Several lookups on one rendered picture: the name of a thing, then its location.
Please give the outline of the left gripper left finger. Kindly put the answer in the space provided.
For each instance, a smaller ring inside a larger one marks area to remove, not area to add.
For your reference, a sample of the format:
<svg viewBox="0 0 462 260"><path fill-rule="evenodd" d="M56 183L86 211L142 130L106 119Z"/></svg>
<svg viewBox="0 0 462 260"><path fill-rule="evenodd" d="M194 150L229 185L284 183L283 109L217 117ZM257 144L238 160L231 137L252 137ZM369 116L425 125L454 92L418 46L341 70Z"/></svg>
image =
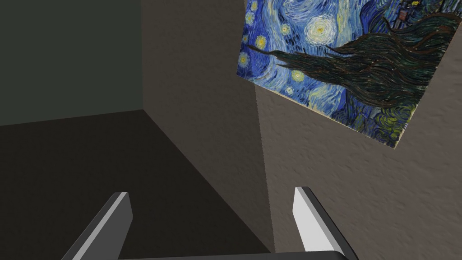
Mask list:
<svg viewBox="0 0 462 260"><path fill-rule="evenodd" d="M61 260L116 260L133 219L128 192L116 192Z"/></svg>

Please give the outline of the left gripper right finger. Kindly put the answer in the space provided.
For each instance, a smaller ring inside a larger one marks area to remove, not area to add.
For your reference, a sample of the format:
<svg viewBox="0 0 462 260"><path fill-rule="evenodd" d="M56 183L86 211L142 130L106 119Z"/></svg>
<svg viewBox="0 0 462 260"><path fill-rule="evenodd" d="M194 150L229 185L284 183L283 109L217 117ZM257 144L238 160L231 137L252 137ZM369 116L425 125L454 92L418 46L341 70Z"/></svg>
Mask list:
<svg viewBox="0 0 462 260"><path fill-rule="evenodd" d="M295 188L292 214L306 252L326 252L326 260L359 260L310 188Z"/></svg>

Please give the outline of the blue starry night painting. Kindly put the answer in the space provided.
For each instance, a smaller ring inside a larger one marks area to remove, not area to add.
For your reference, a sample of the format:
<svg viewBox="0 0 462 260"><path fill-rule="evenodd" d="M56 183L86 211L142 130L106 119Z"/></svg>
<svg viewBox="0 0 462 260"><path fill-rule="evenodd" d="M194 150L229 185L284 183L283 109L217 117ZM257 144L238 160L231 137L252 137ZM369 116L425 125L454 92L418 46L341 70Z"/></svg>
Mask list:
<svg viewBox="0 0 462 260"><path fill-rule="evenodd" d="M462 0L244 0L237 75L395 148Z"/></svg>

